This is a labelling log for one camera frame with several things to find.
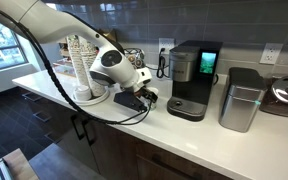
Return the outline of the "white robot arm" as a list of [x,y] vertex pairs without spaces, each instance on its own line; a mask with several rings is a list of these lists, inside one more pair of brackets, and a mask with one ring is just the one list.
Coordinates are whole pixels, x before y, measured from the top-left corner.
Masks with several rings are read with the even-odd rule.
[[152,78],[150,71],[135,69],[120,44],[72,13],[55,10],[42,0],[0,0],[0,23],[19,35],[30,35],[39,44],[71,36],[82,38],[99,49],[89,68],[93,81],[102,86],[119,84],[153,102],[158,99],[146,87]]

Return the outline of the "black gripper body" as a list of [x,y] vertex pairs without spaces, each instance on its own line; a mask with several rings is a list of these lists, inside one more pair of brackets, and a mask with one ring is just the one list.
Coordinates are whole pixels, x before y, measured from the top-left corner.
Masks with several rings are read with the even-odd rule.
[[142,87],[139,91],[135,92],[134,95],[137,97],[143,97],[147,100],[150,100],[152,102],[152,100],[150,99],[151,97],[151,92],[148,90],[149,87]]

